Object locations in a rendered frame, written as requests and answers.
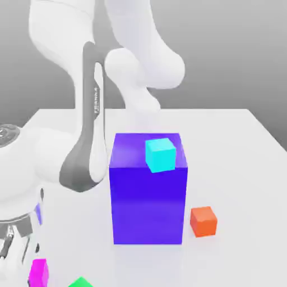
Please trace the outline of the small green cube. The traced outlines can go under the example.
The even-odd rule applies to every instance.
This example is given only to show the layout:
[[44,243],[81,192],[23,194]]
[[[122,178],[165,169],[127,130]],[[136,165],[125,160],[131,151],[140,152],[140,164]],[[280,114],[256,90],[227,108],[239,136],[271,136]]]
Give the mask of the small green cube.
[[93,287],[84,277],[79,277],[74,282],[69,284],[68,287]]

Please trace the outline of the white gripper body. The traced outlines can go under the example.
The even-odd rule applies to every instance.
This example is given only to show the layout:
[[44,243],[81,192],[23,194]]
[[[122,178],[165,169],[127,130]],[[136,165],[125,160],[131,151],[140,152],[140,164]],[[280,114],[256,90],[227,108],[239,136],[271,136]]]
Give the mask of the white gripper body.
[[11,244],[11,263],[14,272],[30,270],[34,259],[40,256],[40,239],[38,234],[21,237],[15,234]]

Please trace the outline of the small cyan cube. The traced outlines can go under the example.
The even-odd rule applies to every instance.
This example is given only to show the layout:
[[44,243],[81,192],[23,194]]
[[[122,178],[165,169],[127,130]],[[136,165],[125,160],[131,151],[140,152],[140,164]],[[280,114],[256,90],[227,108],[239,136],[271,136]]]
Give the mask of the small cyan cube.
[[145,161],[152,173],[175,169],[176,147],[168,138],[145,141]]

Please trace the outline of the small magenta cube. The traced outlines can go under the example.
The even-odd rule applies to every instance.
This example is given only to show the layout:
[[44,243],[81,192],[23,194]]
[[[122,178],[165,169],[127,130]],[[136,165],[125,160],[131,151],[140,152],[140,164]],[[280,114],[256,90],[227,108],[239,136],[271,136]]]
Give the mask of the small magenta cube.
[[34,259],[31,265],[29,287],[48,287],[49,269],[45,258]]

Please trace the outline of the large blue box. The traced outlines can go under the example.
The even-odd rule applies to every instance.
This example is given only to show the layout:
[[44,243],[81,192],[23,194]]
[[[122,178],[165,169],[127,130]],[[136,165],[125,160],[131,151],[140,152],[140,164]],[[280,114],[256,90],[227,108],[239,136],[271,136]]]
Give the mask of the large blue box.
[[[175,169],[152,173],[145,142],[168,138]],[[114,244],[181,244],[188,165],[177,133],[117,133],[109,165]]]

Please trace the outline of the small orange cube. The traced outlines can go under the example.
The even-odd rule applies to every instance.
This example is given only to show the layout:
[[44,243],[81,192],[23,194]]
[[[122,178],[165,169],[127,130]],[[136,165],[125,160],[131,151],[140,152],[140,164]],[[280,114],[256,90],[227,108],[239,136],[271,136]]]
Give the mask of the small orange cube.
[[217,217],[210,206],[194,207],[191,209],[190,225],[197,238],[212,236],[216,234]]

